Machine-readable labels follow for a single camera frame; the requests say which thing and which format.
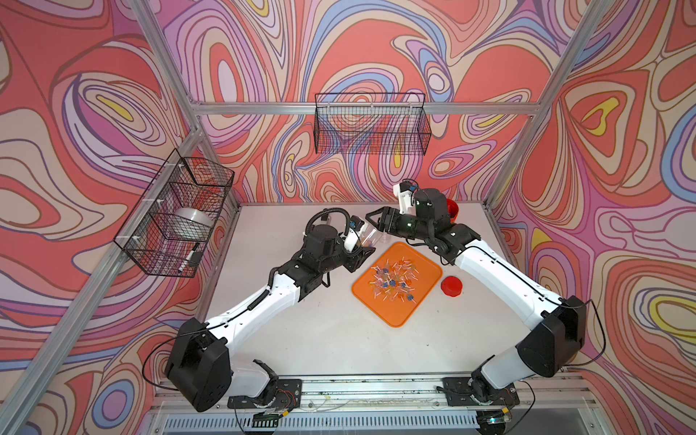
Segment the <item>white lid jar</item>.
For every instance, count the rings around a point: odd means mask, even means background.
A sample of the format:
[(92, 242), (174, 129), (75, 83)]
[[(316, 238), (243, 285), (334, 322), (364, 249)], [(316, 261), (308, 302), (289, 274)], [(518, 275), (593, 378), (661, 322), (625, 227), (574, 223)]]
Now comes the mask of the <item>white lid jar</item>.
[(358, 245), (361, 248), (376, 248), (380, 243), (384, 243), (387, 234), (378, 230), (372, 224), (366, 222), (357, 231)]

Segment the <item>candies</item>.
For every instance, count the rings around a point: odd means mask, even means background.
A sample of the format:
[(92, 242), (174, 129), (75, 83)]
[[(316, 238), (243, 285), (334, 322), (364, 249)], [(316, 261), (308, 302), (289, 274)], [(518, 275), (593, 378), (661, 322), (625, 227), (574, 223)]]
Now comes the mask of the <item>candies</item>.
[(373, 297), (381, 301), (416, 303), (414, 291), (418, 270), (413, 261), (405, 258), (370, 268), (373, 278), (369, 285)]

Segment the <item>red jar lid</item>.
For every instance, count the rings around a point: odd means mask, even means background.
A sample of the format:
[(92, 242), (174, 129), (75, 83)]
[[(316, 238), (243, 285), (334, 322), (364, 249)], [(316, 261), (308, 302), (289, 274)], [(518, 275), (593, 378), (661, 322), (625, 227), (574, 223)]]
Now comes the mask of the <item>red jar lid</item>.
[(440, 282), (440, 289), (448, 297), (459, 297), (463, 290), (463, 284), (458, 277), (450, 275)]

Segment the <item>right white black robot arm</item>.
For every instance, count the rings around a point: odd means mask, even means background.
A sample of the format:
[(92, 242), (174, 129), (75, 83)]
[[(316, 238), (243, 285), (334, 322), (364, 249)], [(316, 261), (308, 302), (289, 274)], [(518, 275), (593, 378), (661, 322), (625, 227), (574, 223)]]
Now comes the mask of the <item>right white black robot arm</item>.
[(499, 256), (481, 235), (455, 223), (445, 195), (409, 181), (394, 187), (397, 208), (366, 214), (376, 230), (426, 246), (445, 264), (476, 278), (504, 302), (529, 332), (516, 345), (483, 362), (469, 378), (471, 399), (494, 402), (514, 382), (538, 375), (551, 378), (585, 343), (587, 305), (544, 288)]

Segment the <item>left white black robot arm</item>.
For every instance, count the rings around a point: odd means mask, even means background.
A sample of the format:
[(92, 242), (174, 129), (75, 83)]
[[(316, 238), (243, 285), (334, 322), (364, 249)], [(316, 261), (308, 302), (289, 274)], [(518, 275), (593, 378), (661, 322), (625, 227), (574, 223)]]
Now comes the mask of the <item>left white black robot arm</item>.
[(332, 271), (360, 268), (375, 251), (368, 233), (368, 224), (358, 217), (351, 217), (344, 231), (308, 224), (301, 248), (271, 270), (263, 288), (221, 315), (204, 322), (192, 318), (179, 328), (164, 370), (167, 379), (198, 413), (224, 398), (276, 405), (282, 394), (277, 374), (259, 359), (235, 366), (235, 353), (273, 317), (320, 286), (330, 286)]

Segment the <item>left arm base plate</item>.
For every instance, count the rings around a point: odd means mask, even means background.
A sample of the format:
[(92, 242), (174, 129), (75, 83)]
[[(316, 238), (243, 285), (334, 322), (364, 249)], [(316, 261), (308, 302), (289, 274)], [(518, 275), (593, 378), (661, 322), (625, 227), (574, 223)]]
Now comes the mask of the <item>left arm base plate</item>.
[(271, 381), (257, 397), (231, 396), (228, 409), (259, 411), (293, 411), (301, 405), (303, 381), (299, 378), (282, 378)]

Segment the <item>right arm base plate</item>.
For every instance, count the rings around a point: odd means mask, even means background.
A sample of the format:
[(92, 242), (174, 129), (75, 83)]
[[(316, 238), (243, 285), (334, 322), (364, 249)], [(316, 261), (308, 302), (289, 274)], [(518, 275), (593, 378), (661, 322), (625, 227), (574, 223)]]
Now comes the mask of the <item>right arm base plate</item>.
[(488, 386), (483, 378), (445, 377), (442, 384), (436, 386), (436, 391), (445, 395), (449, 406), (514, 408), (519, 404), (512, 384), (504, 389), (495, 389)]

